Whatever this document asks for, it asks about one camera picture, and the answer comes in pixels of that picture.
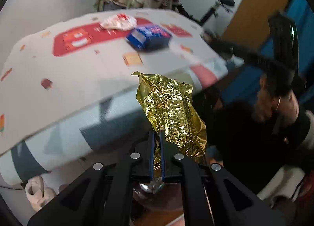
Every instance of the metal bolt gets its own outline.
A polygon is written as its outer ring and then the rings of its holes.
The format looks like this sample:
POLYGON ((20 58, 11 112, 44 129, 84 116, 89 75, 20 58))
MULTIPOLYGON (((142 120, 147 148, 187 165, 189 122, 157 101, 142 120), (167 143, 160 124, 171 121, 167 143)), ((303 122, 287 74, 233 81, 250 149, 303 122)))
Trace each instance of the metal bolt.
POLYGON ((141 155, 140 155, 138 152, 131 153, 130 156, 131 156, 131 158, 134 159, 134 160, 136 160, 136 159, 138 159, 139 157, 141 157, 141 155))
POLYGON ((182 160, 184 158, 184 155, 183 154, 181 154, 181 153, 176 153, 175 154, 175 159, 177 159, 177 160, 182 160))
POLYGON ((102 169, 102 164, 97 162, 93 165, 94 170, 101 170, 102 169))
POLYGON ((212 167, 212 170, 214 170, 214 171, 221 170, 221 166, 218 163, 212 164, 211 167, 212 167))

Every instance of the gold foil wrapper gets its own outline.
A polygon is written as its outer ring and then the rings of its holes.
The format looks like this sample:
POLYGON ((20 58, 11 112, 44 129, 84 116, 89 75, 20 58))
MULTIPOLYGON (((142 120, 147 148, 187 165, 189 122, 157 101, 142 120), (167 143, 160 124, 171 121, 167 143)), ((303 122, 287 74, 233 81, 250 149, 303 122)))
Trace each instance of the gold foil wrapper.
MULTIPOLYGON (((132 75, 139 76, 136 98, 154 130, 164 130, 166 141, 177 144, 182 154, 200 161, 206 149, 206 126, 191 104, 193 86, 158 74, 132 75)), ((157 144, 155 172, 160 168, 160 160, 157 144)))

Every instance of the patterned tablecloth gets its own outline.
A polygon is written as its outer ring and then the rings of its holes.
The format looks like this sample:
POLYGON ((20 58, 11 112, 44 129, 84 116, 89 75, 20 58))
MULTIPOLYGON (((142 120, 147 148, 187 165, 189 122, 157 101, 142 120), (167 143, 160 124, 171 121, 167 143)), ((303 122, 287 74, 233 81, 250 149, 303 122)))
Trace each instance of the patterned tablecloth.
POLYGON ((171 32, 169 47, 138 53, 125 40, 128 32, 99 28, 120 11, 55 24, 13 47, 0 76, 0 173, 8 184, 113 142, 143 138, 150 124, 135 97, 133 72, 187 82, 194 92, 228 73, 228 64, 200 37, 202 27, 189 19, 167 10, 123 12, 139 25, 171 32))

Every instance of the blue snack package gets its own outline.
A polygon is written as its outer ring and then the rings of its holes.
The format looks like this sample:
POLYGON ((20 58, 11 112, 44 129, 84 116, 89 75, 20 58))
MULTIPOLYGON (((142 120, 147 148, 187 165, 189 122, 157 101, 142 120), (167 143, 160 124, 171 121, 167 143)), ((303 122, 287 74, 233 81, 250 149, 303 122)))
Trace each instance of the blue snack package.
POLYGON ((148 51, 168 46, 171 38, 170 33, 154 24, 136 27, 126 36, 133 47, 148 51))

